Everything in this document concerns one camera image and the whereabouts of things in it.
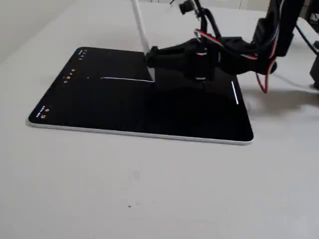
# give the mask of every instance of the white wall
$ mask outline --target white wall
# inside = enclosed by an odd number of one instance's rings
[[[0,62],[75,0],[0,0]]]

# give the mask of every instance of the white table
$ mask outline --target white table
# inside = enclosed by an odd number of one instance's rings
[[[152,45],[188,40],[198,25],[166,4],[142,9]],[[264,15],[212,10],[222,34],[247,39]],[[77,2],[0,65],[0,238],[319,238],[319,97],[307,93],[315,56],[298,34],[269,94],[253,73],[239,76],[250,146],[26,126],[79,46],[141,50],[130,3]]]

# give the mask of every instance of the black cable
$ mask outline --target black cable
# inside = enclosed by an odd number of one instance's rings
[[[306,36],[304,35],[304,33],[301,31],[301,29],[299,28],[299,26],[296,24],[296,29],[298,30],[299,34],[301,35],[301,37],[303,38],[303,40],[307,43],[308,47],[314,52],[314,54],[316,54],[318,56],[318,51],[315,49],[315,47],[309,42],[309,40],[306,38]]]
[[[220,34],[219,29],[218,29],[217,23],[215,21],[215,18],[213,16],[213,14],[211,13],[211,11],[206,9],[206,8],[204,8],[203,11],[204,11],[205,16],[208,18],[208,20],[209,20],[209,22],[211,24],[211,27],[213,28],[213,31],[215,33],[215,37],[216,38],[221,37],[221,34]]]
[[[279,4],[279,0],[276,0],[276,12],[275,12],[275,30],[272,34],[272,36],[269,38],[268,41],[266,41],[262,46],[256,46],[253,43],[247,43],[247,47],[251,47],[252,49],[235,49],[231,46],[229,46],[221,37],[217,37],[217,39],[224,45],[224,48],[226,50],[228,50],[229,52],[233,53],[233,54],[258,54],[260,52],[263,52],[265,50],[267,50],[267,48],[273,43],[275,37],[276,37],[276,28],[278,27],[278,25],[280,24],[280,4]]]

